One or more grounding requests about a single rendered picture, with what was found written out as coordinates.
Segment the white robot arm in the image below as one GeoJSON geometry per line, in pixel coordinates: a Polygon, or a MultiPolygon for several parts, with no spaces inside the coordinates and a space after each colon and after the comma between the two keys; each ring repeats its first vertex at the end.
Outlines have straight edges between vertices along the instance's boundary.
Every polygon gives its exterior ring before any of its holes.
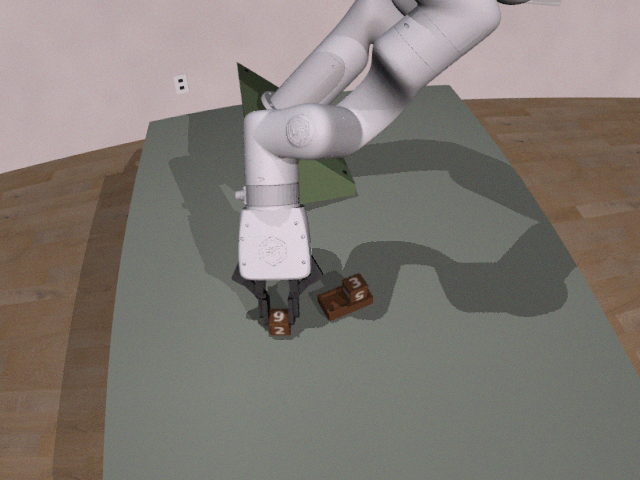
{"type": "Polygon", "coordinates": [[[298,159],[341,158],[361,149],[423,87],[496,30],[498,2],[528,1],[356,0],[276,94],[264,92],[266,110],[245,116],[246,186],[236,200],[252,207],[299,203],[298,159]],[[368,74],[331,106],[365,69],[370,44],[368,74]]]}

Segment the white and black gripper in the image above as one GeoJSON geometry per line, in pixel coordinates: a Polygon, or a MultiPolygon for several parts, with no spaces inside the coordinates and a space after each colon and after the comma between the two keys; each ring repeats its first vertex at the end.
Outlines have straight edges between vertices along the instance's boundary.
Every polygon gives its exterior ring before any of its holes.
{"type": "Polygon", "coordinates": [[[323,277],[312,256],[305,206],[300,202],[271,207],[246,205],[240,211],[238,254],[232,280],[258,299],[264,325],[268,325],[270,309],[265,280],[289,281],[289,324],[294,325],[299,318],[299,296],[323,277]]]}

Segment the brown wooden number cube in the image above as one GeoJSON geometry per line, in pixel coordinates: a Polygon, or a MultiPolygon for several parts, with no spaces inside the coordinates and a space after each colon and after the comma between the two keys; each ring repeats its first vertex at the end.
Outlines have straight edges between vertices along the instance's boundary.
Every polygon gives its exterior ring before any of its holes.
{"type": "Polygon", "coordinates": [[[268,326],[271,335],[291,335],[288,309],[269,309],[268,326]]]}
{"type": "Polygon", "coordinates": [[[342,292],[351,304],[368,297],[368,285],[358,273],[342,280],[342,292]]]}

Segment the brown wooden tray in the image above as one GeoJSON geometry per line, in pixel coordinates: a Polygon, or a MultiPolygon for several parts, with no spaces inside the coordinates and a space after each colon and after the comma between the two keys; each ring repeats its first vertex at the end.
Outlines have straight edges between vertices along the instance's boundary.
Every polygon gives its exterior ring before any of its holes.
{"type": "Polygon", "coordinates": [[[368,297],[350,304],[342,292],[342,286],[319,294],[317,299],[329,321],[373,304],[373,296],[369,290],[368,297]]]}

